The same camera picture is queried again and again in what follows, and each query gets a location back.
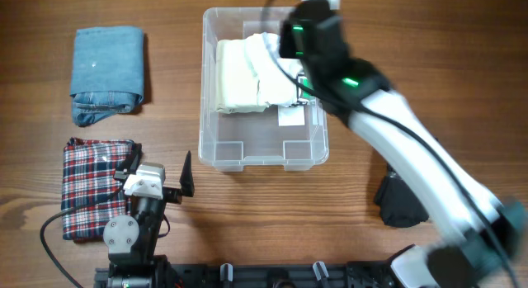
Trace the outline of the white t-shirt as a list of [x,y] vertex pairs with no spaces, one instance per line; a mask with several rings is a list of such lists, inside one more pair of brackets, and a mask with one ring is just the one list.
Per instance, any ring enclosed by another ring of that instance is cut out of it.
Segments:
[[294,85],[271,59],[264,40],[268,40],[271,52],[279,65],[299,83],[307,85],[303,67],[297,59],[282,59],[277,56],[280,37],[274,33],[253,34],[245,39],[245,55],[253,76],[257,79],[257,99],[265,106],[302,106],[314,98]]

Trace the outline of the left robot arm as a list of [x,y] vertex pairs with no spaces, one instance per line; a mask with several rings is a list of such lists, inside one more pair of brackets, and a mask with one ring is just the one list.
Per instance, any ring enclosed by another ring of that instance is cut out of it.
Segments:
[[182,287],[183,281],[165,255],[154,253],[167,204],[181,204],[192,197],[195,185],[191,171],[191,153],[186,154],[180,186],[165,186],[165,167],[141,160],[142,146],[135,144],[125,161],[115,170],[122,191],[133,200],[128,215],[109,220],[103,231],[108,247],[109,267],[96,271],[95,287]]

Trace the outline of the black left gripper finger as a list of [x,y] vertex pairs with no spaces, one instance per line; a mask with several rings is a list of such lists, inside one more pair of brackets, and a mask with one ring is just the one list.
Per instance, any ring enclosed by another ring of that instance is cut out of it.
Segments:
[[116,168],[114,179],[125,181],[129,175],[136,174],[142,158],[142,144],[133,144],[126,159]]
[[187,197],[193,197],[195,193],[195,184],[191,167],[191,151],[188,151],[179,179],[181,194]]

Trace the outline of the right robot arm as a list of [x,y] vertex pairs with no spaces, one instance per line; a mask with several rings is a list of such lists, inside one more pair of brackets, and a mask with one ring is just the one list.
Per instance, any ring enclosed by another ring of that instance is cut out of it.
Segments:
[[499,268],[510,271],[523,205],[502,204],[442,148],[391,82],[351,55],[341,22],[327,0],[301,2],[283,23],[280,56],[302,63],[304,90],[388,162],[435,223],[440,243],[412,246],[390,261],[396,283],[473,287]]

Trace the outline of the cream cloth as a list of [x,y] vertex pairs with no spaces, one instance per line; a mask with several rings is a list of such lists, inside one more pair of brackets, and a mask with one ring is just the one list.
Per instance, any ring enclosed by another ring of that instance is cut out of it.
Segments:
[[216,48],[215,103],[219,113],[263,112],[257,75],[245,55],[244,40],[221,40]]

